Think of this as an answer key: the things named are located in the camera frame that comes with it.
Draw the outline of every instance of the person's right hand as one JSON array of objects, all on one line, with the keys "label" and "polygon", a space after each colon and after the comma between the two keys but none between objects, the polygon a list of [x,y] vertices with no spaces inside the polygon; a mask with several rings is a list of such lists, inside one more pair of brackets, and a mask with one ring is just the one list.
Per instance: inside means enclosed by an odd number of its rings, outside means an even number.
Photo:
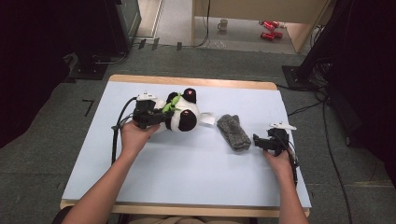
[{"label": "person's right hand", "polygon": [[277,157],[271,155],[267,150],[263,151],[264,157],[270,163],[276,177],[279,179],[281,177],[293,179],[293,173],[291,170],[289,154],[286,150],[280,153]]},{"label": "person's right hand", "polygon": [[159,128],[160,125],[157,124],[147,129],[140,129],[134,120],[125,123],[121,128],[121,155],[137,156],[149,137]]}]

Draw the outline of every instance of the person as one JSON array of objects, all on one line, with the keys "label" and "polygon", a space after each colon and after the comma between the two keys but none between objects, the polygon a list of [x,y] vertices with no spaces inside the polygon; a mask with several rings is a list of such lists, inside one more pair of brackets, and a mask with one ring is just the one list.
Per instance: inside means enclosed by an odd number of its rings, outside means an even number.
[{"label": "person", "polygon": [[[159,128],[160,125],[155,125],[146,130],[141,130],[137,127],[135,121],[125,123],[121,128],[120,156],[107,172],[72,207],[62,223],[106,223],[134,160],[150,136]],[[263,153],[264,157],[271,164],[280,186],[279,223],[308,223],[294,187],[288,153],[283,151],[277,157],[272,156],[265,150]],[[201,219],[197,220],[198,222],[192,219],[189,218],[184,223],[203,223]],[[178,220],[180,218],[175,219],[174,223],[183,223],[177,222]]]}]

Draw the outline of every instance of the gray towel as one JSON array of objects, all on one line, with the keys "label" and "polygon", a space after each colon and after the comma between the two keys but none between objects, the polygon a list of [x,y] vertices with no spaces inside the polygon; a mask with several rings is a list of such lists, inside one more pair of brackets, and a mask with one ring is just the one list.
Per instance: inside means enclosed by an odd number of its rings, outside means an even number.
[{"label": "gray towel", "polygon": [[239,117],[237,115],[223,115],[218,120],[218,127],[234,151],[248,150],[251,144],[250,139],[239,124]]}]

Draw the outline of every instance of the stuffed animal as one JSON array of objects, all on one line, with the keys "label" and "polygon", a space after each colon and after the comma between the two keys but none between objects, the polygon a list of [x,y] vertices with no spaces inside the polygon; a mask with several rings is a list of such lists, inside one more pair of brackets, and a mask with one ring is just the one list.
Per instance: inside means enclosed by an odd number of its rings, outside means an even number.
[{"label": "stuffed animal", "polygon": [[161,128],[156,133],[166,129],[173,132],[189,132],[197,127],[200,122],[200,111],[196,101],[196,91],[192,88],[187,88],[183,93],[170,93],[166,102],[156,99],[154,108],[162,109],[163,113],[174,112],[172,118],[167,119],[165,123],[161,123]]}]

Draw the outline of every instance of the gray carpet floor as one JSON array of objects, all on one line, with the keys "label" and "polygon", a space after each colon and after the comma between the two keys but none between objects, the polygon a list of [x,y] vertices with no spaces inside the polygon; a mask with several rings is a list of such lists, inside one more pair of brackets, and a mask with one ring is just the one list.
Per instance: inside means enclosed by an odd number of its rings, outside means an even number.
[{"label": "gray carpet floor", "polygon": [[[286,85],[281,65],[299,65],[301,55],[221,49],[150,46],[111,64],[103,80],[62,83],[30,129],[0,149],[0,223],[51,223],[64,187],[111,75],[198,77],[270,81]],[[313,92],[281,91],[288,112],[312,105]],[[90,106],[87,100],[93,101]],[[330,105],[325,105],[330,144],[346,188],[353,223],[396,223],[396,191],[383,163],[365,148],[345,146],[346,134]],[[304,180],[312,203],[311,223],[348,223],[347,206],[334,171],[322,117],[322,105],[290,117]],[[259,223],[277,223],[260,218]]]}]

